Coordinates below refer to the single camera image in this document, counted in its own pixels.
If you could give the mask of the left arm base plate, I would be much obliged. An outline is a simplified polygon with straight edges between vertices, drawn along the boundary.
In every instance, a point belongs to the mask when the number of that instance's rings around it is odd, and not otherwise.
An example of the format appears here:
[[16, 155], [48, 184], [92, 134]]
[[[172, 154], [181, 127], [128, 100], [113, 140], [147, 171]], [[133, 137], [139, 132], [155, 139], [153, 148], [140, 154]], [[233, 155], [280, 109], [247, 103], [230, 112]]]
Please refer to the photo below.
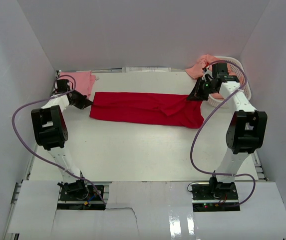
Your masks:
[[103, 211], [106, 209], [105, 204], [101, 201], [100, 196], [105, 202], [108, 200], [109, 183], [95, 184], [97, 190], [91, 184], [87, 189], [67, 192], [64, 188], [60, 188], [57, 209], [58, 210], [84, 210], [84, 211]]

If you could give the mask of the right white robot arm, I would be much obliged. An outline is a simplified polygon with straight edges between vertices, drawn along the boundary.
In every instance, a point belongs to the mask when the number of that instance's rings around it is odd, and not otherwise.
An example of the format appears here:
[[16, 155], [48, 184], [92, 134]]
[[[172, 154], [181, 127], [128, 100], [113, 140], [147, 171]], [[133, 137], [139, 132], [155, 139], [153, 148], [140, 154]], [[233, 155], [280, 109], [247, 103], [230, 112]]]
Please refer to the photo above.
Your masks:
[[188, 95], [188, 101], [206, 101], [211, 94], [219, 93], [224, 99], [218, 107], [228, 104], [232, 112], [226, 132], [227, 151], [219, 167], [210, 175], [208, 193], [218, 200], [234, 193], [235, 178], [245, 159], [261, 148], [264, 141], [268, 116], [257, 110], [243, 92], [246, 83], [228, 73], [228, 60], [216, 60], [203, 69]]

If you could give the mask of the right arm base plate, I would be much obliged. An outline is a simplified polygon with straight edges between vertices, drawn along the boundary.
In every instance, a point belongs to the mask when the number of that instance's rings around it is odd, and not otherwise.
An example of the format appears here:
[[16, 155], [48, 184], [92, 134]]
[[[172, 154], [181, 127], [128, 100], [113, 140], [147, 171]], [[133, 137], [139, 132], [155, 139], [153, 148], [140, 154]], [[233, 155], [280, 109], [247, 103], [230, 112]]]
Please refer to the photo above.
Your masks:
[[231, 190], [213, 193], [208, 182], [192, 182], [187, 191], [192, 194], [192, 207], [195, 213], [239, 212], [239, 197], [235, 186]]

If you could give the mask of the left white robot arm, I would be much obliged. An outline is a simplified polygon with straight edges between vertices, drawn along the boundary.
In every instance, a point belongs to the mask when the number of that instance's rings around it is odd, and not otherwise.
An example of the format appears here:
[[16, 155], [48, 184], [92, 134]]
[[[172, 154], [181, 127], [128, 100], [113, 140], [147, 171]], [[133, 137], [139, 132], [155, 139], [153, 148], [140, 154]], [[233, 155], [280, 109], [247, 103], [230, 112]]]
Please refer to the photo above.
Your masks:
[[56, 88], [43, 107], [31, 111], [31, 120], [36, 143], [43, 147], [53, 158], [62, 175], [58, 185], [64, 193], [78, 199], [86, 199], [89, 193], [87, 184], [82, 179], [81, 170], [75, 165], [65, 143], [68, 130], [63, 111], [68, 106], [83, 110], [93, 104], [87, 96], [75, 90], [74, 77], [64, 74], [56, 80]]

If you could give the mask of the red t shirt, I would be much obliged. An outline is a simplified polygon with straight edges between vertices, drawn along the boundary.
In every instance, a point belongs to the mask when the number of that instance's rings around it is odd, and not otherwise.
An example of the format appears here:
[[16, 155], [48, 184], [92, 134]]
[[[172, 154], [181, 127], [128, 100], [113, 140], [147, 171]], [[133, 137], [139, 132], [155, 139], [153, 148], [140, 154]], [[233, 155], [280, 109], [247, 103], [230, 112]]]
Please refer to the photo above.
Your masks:
[[126, 122], [198, 129], [204, 122], [200, 101], [186, 95], [148, 92], [96, 92], [89, 117]]

